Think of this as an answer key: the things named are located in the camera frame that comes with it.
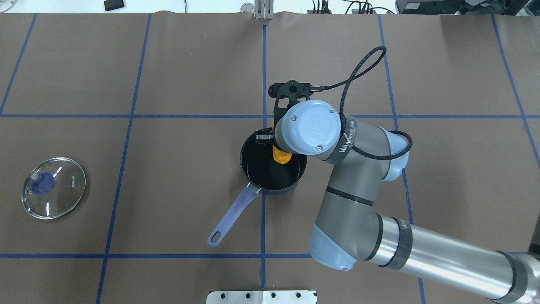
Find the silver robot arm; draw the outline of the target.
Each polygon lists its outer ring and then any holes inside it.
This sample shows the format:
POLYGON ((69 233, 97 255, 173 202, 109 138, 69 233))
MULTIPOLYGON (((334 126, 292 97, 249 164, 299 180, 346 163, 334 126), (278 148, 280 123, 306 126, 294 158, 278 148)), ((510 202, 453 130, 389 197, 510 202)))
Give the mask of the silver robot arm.
POLYGON ((408 163, 407 133, 359 122, 321 100, 276 103, 273 121, 264 141, 333 166, 309 243, 316 261, 338 271, 368 261, 494 303, 538 304, 538 258, 486 250, 374 211, 381 183, 408 163))

